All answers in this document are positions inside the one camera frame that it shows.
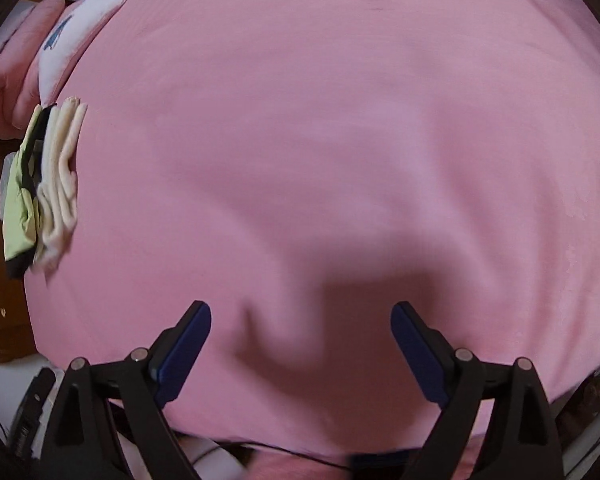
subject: pink bed sheet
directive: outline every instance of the pink bed sheet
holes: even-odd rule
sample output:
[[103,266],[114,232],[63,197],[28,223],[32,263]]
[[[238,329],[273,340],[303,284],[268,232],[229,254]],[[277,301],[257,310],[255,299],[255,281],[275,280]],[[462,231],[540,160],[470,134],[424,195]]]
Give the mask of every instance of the pink bed sheet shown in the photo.
[[78,226],[26,278],[36,343],[117,360],[207,301],[176,428],[419,446],[438,410],[392,341],[400,300],[484,360],[529,356],[551,398],[600,363],[580,0],[128,0],[69,95],[89,105]]

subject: white cloth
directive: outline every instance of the white cloth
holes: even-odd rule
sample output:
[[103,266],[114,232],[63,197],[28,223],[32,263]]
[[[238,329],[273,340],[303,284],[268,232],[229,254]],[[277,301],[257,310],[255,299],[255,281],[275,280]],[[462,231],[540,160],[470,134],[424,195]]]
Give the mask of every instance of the white cloth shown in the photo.
[[69,161],[86,111],[87,105],[80,104],[79,98],[68,97],[49,115],[38,184],[41,214],[34,272],[55,270],[77,223],[77,178]]
[[0,174],[0,220],[4,220],[4,204],[7,201],[7,184],[9,183],[9,172],[11,171],[11,164],[16,156],[16,153],[9,153],[4,157],[2,163],[2,173]]

